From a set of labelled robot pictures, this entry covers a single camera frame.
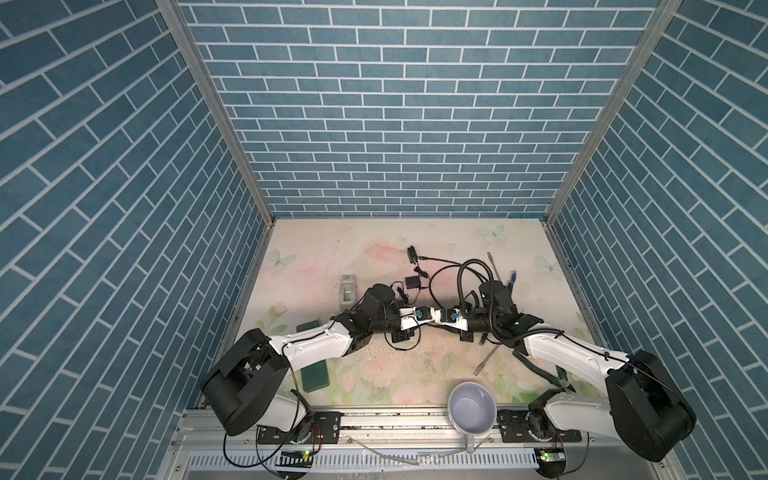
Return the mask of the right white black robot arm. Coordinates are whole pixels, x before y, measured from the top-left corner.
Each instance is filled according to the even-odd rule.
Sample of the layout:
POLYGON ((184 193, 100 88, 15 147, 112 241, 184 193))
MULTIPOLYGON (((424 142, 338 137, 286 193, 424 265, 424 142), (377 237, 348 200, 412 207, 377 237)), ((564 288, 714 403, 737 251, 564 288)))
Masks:
POLYGON ((658 462, 695 429, 695 411, 654 354, 627 354, 576 339, 519 312, 498 281, 481 285, 478 306, 460 302, 451 309, 447 323, 463 332, 488 333, 523 358, 549 362, 599 391, 599 398, 589 398, 559 385, 531 402, 527 423, 542 441, 563 431, 596 433, 658 462))

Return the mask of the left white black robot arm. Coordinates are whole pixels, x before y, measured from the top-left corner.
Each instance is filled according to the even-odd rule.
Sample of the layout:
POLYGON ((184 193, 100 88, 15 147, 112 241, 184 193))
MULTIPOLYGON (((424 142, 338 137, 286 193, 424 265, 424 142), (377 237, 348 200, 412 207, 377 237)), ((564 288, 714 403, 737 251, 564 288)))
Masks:
POLYGON ((280 391, 286 375, 352 355, 373 336, 399 329, 404 306, 392 288, 376 284, 351 309, 318 327, 274 337, 249 330, 202 378, 202 395, 228 436, 255 425, 290 432, 309 407, 300 394, 280 391))

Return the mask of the black power adapter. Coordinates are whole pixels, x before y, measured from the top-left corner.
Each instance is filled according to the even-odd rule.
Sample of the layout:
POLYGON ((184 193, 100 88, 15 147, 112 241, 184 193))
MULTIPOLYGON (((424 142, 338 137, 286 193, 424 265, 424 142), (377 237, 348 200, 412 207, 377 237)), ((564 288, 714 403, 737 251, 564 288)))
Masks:
POLYGON ((413 275, 406 277, 404 280, 394 281, 391 287, 406 305, 414 304, 423 290, 421 277, 419 275, 413 275))
POLYGON ((414 266, 414 272, 422 278, 429 279, 429 274, 420 267, 419 255, 413 245, 407 248, 407 256, 409 262, 414 266))

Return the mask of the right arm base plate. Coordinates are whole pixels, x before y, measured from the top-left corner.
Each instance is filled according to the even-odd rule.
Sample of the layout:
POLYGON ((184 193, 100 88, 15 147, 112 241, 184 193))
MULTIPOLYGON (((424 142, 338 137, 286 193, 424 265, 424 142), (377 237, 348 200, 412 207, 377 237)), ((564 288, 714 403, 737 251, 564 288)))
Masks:
POLYGON ((540 410, 500 409, 497 411, 497 424, 504 443, 582 441, 578 430, 557 429, 540 410))

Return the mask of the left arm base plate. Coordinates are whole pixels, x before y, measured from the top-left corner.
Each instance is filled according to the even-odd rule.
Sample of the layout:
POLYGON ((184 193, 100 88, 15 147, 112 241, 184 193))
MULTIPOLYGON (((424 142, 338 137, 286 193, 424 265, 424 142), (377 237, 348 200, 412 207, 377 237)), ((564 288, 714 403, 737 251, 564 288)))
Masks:
POLYGON ((337 444, 342 414, 336 411, 317 411, 304 415, 290 432, 274 427, 259 426, 257 440, 259 444, 337 444))

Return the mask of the green handled pliers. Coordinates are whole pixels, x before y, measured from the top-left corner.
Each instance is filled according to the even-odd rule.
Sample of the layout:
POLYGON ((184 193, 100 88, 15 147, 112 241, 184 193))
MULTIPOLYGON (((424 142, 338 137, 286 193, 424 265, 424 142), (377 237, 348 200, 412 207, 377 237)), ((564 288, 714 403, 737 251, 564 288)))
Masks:
POLYGON ((514 357, 520 361, 524 367, 526 367, 529 371, 531 371, 533 374, 541 377, 542 379, 549 382, 551 385, 558 389, 571 389, 570 382, 568 380, 568 374, 565 369, 563 369, 560 366, 556 367, 557 374, 552 374, 543 368, 537 366, 534 364, 531 360, 528 359, 527 356, 525 356, 523 353, 514 350, 513 351, 514 357))

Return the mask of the green network switch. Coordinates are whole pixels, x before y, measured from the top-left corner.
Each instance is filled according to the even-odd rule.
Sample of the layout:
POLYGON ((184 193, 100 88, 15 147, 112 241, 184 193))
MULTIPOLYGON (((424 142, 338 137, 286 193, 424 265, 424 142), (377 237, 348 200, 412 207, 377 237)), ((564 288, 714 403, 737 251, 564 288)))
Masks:
MULTIPOLYGON (((312 320, 296 327, 296 332, 303 332, 322 325, 319 319, 312 320)), ((316 362, 301 370, 303 390, 307 393, 322 390, 330 385, 329 370, 325 360, 316 362)))

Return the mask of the aluminium frame rail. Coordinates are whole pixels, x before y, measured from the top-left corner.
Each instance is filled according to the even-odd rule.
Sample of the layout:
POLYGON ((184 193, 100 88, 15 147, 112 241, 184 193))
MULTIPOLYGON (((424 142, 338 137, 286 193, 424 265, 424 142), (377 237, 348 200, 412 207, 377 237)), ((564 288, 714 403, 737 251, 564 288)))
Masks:
POLYGON ((468 454, 444 407, 329 407, 342 414, 337 444, 265 445, 257 429, 232 439, 208 410, 189 410, 161 479, 681 479, 673 454, 658 463, 621 442, 581 434, 579 443, 504 443, 499 427, 468 454))

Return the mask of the lavender mug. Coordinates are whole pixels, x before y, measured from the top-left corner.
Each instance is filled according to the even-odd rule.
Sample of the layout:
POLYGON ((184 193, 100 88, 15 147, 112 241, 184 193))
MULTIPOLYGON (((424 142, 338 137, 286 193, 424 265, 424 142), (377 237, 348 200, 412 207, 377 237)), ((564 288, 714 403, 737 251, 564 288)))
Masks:
POLYGON ((491 432, 496 415, 495 400, 490 391, 479 383, 460 383, 449 395, 449 420, 463 435, 464 449, 468 454, 476 450, 477 438, 484 438, 491 432))

